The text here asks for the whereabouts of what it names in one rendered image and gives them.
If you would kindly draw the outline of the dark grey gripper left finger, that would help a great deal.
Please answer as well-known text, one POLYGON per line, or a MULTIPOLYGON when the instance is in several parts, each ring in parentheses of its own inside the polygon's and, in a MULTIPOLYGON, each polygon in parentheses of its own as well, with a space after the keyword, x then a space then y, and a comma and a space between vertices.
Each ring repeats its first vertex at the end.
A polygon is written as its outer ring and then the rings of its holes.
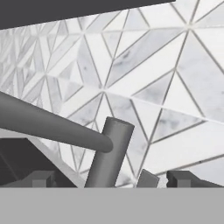
POLYGON ((11 182, 9 184, 3 185, 3 187, 55 187, 55 172, 54 171, 34 171, 29 174, 27 177, 11 182))

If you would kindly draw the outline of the dark wall cupboard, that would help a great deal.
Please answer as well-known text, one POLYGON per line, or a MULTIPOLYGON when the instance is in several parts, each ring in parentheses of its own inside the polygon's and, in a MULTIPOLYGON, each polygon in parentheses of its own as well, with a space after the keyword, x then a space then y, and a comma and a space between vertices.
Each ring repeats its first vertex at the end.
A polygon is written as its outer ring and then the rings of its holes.
POLYGON ((0 30, 176 0, 0 0, 0 30))

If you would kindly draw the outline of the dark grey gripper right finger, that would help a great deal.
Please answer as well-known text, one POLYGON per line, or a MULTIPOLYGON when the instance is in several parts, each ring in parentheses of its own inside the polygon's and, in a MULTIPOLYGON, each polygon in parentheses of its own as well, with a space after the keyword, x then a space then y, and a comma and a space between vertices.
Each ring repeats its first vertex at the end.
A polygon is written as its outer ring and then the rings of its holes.
POLYGON ((218 188, 220 185, 198 178, 190 171, 168 171, 167 187, 218 188))

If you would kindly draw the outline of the grey sink faucet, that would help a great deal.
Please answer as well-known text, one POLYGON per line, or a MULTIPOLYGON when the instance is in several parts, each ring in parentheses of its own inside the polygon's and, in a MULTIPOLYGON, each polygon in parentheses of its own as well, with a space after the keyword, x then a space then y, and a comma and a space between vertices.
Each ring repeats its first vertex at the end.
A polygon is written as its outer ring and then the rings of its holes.
POLYGON ((134 125, 107 117, 101 133, 0 92, 0 128, 95 151, 86 187, 113 187, 134 125))

